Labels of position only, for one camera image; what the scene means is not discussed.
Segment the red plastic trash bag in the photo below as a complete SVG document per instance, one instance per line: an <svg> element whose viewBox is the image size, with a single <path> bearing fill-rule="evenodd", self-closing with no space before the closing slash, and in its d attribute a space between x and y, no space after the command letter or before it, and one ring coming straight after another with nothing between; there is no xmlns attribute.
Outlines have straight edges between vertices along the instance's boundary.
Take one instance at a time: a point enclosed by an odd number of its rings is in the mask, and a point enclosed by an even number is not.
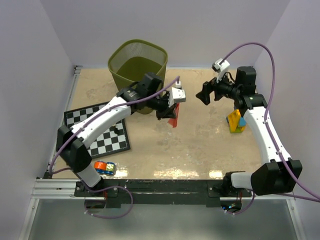
<svg viewBox="0 0 320 240"><path fill-rule="evenodd" d="M174 110L173 110L174 118L170 118L167 122L168 124L170 124L172 126L172 128L176 128L178 125L179 109L180 109L180 104L177 103Z"/></svg>

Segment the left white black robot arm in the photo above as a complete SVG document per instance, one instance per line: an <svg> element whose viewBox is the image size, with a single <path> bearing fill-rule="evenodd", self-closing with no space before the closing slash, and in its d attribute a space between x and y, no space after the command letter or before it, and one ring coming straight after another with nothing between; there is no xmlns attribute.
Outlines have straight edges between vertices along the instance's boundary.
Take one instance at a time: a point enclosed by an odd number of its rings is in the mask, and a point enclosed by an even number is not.
<svg viewBox="0 0 320 240"><path fill-rule="evenodd" d="M144 107L161 112L171 110L174 105L169 102L170 92L167 90L179 84L179 76L162 86L162 80L156 74L145 74L141 81L121 89L105 107L84 121L72 127L62 125L57 130L55 155L64 160L88 193L99 196L104 190L103 178L92 166L88 148L112 125Z"/></svg>

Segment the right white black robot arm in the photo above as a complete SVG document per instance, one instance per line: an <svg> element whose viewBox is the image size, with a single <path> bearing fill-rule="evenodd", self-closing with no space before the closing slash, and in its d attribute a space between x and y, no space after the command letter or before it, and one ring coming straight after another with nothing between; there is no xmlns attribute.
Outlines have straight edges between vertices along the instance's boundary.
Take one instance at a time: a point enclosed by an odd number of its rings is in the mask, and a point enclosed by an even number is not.
<svg viewBox="0 0 320 240"><path fill-rule="evenodd" d="M226 173L223 192L230 197L241 189L251 190L258 196L292 192L303 166L299 160L293 160L283 147L270 115L266 113L267 101L262 94L256 93L256 70L251 66L240 66L235 79L227 76L227 70L218 70L217 73L217 77L203 83L196 97L205 105L211 102L211 93L214 93L215 101L223 97L232 99L234 108L254 135L262 162L261 167L253 173Z"/></svg>

